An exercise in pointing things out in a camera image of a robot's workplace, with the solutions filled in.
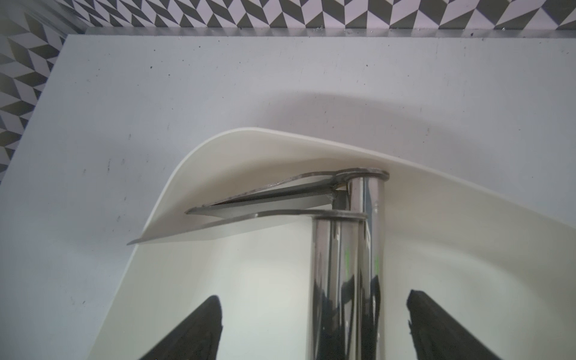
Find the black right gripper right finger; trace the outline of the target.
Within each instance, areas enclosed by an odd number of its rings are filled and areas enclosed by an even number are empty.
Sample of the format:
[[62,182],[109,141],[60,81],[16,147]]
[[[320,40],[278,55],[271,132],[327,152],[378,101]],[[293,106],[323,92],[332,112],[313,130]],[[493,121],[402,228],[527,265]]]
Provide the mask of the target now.
[[418,360],[499,358],[425,292],[411,290],[406,306]]

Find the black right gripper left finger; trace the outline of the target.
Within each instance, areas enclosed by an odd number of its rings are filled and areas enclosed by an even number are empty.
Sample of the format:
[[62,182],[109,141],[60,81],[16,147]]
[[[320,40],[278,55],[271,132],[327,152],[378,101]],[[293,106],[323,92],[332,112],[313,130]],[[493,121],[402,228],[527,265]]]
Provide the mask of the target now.
[[211,295],[141,359],[216,359],[222,316],[220,299]]

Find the cream plastic storage box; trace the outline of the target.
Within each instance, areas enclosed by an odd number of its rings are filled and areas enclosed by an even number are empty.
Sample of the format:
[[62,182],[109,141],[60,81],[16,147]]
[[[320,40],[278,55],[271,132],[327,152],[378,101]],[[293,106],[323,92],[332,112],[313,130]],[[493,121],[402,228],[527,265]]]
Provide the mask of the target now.
[[575,357],[575,229],[438,172],[350,145],[246,128],[189,153],[133,249],[90,359],[138,359],[209,296],[219,359],[304,359],[312,223],[267,217],[195,232],[189,209],[303,173],[374,167],[382,200],[385,359],[414,359],[407,298],[427,293],[502,359]]

